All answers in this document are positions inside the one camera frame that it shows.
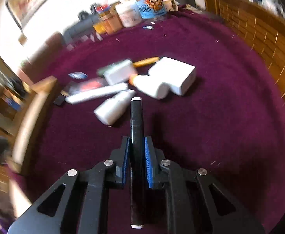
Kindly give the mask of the black marker white cap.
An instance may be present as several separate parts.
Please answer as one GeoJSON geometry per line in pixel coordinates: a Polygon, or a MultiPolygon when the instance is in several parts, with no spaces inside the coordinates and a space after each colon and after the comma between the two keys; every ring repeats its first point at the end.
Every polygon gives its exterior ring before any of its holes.
{"type": "Polygon", "coordinates": [[[145,188],[145,139],[142,98],[131,99],[130,110],[131,227],[143,228],[143,196],[145,188]]]}

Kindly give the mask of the long white tube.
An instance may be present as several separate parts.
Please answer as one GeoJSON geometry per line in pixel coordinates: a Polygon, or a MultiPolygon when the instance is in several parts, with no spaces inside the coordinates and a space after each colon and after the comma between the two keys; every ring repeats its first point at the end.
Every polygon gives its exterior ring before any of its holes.
{"type": "Polygon", "coordinates": [[[68,96],[66,97],[66,102],[73,105],[73,104],[89,101],[92,99],[97,99],[97,98],[117,94],[118,92],[124,91],[127,89],[128,89],[127,83],[118,83],[113,86],[104,86],[101,88],[88,90],[85,92],[80,92],[78,94],[68,96]]]}

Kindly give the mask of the small white plug adapter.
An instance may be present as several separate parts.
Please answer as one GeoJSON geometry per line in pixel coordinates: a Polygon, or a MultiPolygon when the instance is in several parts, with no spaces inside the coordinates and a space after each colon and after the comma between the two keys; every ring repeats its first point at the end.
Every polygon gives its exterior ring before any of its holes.
{"type": "Polygon", "coordinates": [[[118,83],[126,82],[131,75],[138,72],[133,66],[131,60],[123,60],[117,63],[112,63],[110,67],[103,73],[104,79],[112,86],[118,83]]]}

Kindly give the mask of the white bottle orange cap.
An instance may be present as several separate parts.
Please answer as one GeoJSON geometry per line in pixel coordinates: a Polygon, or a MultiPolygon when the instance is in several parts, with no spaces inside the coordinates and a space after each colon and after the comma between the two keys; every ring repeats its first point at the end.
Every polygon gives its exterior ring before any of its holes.
{"type": "Polygon", "coordinates": [[[164,99],[170,91],[166,83],[149,75],[133,74],[129,77],[129,84],[154,99],[164,99]]]}

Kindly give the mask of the maroon tablecloth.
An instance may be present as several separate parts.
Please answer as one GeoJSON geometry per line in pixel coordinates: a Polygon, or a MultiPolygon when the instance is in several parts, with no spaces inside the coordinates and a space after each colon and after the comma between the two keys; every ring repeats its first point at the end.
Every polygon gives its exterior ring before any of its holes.
{"type": "MultiPolygon", "coordinates": [[[[270,232],[285,214],[285,104],[263,60],[216,20],[180,10],[147,30],[137,25],[102,41],[64,48],[39,79],[66,86],[71,72],[90,79],[124,59],[160,56],[196,67],[184,96],[156,100],[141,92],[145,134],[165,156],[188,170],[208,170],[270,232]]],[[[26,176],[12,174],[31,201],[71,168],[106,160],[130,132],[130,108],[114,127],[93,111],[105,99],[51,105],[26,176]]],[[[163,224],[130,227],[127,190],[110,193],[108,233],[166,233],[163,224]]]]}

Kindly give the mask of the red item in clear bag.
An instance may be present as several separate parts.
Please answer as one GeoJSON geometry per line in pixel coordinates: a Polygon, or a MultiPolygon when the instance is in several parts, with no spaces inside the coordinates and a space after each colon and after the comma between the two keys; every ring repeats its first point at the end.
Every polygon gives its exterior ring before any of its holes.
{"type": "Polygon", "coordinates": [[[108,86],[108,82],[104,78],[97,77],[97,78],[89,79],[83,82],[74,83],[69,88],[68,94],[71,96],[71,95],[79,94],[81,92],[90,91],[90,90],[105,87],[105,86],[108,86]]]}

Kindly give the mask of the large white charger block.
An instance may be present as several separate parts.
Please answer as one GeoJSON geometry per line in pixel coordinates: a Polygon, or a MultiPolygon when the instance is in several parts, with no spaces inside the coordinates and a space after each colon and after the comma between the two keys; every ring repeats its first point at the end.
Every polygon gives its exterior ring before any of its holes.
{"type": "Polygon", "coordinates": [[[149,70],[148,74],[169,85],[171,92],[183,96],[194,83],[196,67],[169,57],[162,57],[149,70]]]}

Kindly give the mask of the green lighter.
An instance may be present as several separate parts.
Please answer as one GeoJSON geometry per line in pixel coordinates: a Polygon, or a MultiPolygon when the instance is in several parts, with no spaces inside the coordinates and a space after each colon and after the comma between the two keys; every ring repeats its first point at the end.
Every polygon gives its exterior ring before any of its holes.
{"type": "Polygon", "coordinates": [[[97,72],[96,72],[96,74],[99,76],[99,77],[104,77],[104,73],[107,71],[107,70],[109,70],[109,69],[111,69],[113,67],[113,65],[112,64],[110,64],[110,65],[107,65],[107,66],[104,66],[104,67],[102,67],[102,68],[99,68],[98,70],[97,70],[97,72]]]}

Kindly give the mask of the small blue white tube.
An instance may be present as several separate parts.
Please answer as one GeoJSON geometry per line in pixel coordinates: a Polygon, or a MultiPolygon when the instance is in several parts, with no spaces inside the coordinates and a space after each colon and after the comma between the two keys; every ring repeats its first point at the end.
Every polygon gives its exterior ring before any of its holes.
{"type": "Polygon", "coordinates": [[[77,80],[84,80],[88,77],[88,75],[83,72],[72,72],[69,73],[68,76],[72,79],[77,79],[77,80]]]}

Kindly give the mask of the yellow black pen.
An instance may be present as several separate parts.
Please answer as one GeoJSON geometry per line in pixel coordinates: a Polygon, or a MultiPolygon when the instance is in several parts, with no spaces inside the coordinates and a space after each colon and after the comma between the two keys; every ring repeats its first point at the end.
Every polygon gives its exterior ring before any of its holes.
{"type": "Polygon", "coordinates": [[[144,60],[140,60],[140,61],[134,62],[134,63],[132,63],[132,65],[133,65],[134,68],[139,68],[139,67],[142,67],[142,66],[151,65],[153,63],[158,62],[159,60],[160,60],[160,57],[151,57],[151,58],[148,58],[148,59],[144,59],[144,60]]]}

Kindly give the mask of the orange label jar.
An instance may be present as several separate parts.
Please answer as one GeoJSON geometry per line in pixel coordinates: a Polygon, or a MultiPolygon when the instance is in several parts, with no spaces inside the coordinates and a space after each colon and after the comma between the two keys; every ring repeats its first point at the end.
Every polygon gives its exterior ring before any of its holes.
{"type": "Polygon", "coordinates": [[[107,34],[113,34],[123,28],[118,14],[110,5],[99,5],[96,7],[96,11],[102,20],[103,27],[107,34]]]}

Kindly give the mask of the white plastic jar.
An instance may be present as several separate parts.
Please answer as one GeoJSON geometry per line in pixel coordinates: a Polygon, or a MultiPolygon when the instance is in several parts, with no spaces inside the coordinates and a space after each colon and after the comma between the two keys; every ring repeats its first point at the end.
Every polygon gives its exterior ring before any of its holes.
{"type": "Polygon", "coordinates": [[[142,17],[135,0],[125,1],[115,6],[124,27],[134,27],[142,22],[142,17]]]}

